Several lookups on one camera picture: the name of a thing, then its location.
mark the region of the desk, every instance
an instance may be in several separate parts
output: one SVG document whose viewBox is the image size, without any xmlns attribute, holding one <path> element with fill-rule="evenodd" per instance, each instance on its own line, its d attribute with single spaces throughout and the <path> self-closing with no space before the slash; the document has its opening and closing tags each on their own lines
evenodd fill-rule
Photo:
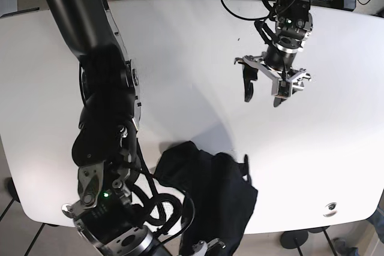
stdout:
<svg viewBox="0 0 384 256">
<path fill-rule="evenodd" d="M 245 17 L 266 14 L 258 1 L 227 3 Z M 374 212 L 384 187 L 383 19 L 313 7 L 313 34 L 294 66 L 314 80 L 275 109 L 263 74 L 244 102 L 242 67 L 233 60 L 266 46 L 253 23 L 229 15 L 219 0 L 110 7 L 139 72 L 138 136 L 149 168 L 170 143 L 185 140 L 210 153 L 236 150 L 238 159 L 247 153 L 259 198 L 246 233 Z M 21 204 L 35 221 L 72 226 L 61 206 L 78 199 L 71 159 L 82 109 L 77 73 L 49 11 L 0 20 L 0 133 Z M 338 213 L 326 218 L 329 203 Z"/>
</svg>

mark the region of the metal bracket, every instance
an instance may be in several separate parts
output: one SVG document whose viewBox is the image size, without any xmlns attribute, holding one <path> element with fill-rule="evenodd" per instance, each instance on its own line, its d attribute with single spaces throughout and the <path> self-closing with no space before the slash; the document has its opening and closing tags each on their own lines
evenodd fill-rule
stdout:
<svg viewBox="0 0 384 256">
<path fill-rule="evenodd" d="M 247 75 L 244 75 L 245 67 L 254 69 L 255 73 L 261 71 L 266 77 L 272 80 L 272 91 L 271 95 L 276 98 L 281 98 L 275 101 L 275 107 L 279 106 L 283 101 L 291 97 L 295 92 L 304 90 L 303 80 L 306 79 L 311 81 L 311 75 L 306 72 L 305 69 L 294 70 L 291 69 L 287 72 L 290 77 L 283 79 L 281 71 L 275 71 L 264 63 L 263 56 L 244 56 L 243 58 L 236 58 L 235 63 L 242 64 L 243 67 L 243 78 L 244 78 L 244 89 L 245 89 L 245 102 L 249 102 L 253 96 L 253 85 Z"/>
<path fill-rule="evenodd" d="M 85 209 L 94 208 L 103 187 L 104 162 L 79 168 L 77 192 Z"/>
<path fill-rule="evenodd" d="M 194 251 L 192 256 L 204 256 L 209 250 L 211 250 L 217 245 L 220 245 L 222 249 L 226 247 L 224 242 L 221 241 L 219 238 L 213 239 L 209 243 L 206 243 L 205 241 L 199 241 L 198 244 L 192 246 L 192 249 Z"/>
</svg>

